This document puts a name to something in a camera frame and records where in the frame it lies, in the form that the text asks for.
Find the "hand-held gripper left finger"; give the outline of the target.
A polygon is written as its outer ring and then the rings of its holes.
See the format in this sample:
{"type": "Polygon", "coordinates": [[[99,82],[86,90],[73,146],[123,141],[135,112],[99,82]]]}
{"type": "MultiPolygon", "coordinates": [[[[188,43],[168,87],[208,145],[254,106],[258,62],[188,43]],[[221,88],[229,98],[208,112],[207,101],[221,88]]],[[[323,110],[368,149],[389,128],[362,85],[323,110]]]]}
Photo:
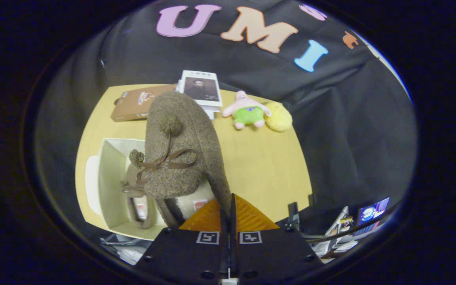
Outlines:
{"type": "Polygon", "coordinates": [[[177,229],[163,229],[136,269],[159,281],[228,277],[228,231],[218,202],[211,200],[177,229]]]}

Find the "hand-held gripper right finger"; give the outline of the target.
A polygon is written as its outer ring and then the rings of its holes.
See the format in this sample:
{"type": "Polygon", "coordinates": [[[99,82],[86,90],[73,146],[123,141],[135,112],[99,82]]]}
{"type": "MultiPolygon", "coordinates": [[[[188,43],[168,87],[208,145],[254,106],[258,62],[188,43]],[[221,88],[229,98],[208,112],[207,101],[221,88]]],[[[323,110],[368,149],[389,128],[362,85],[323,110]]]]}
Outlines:
{"type": "Polygon", "coordinates": [[[293,227],[281,228],[233,194],[230,272],[239,281],[301,281],[323,263],[293,227]]]}

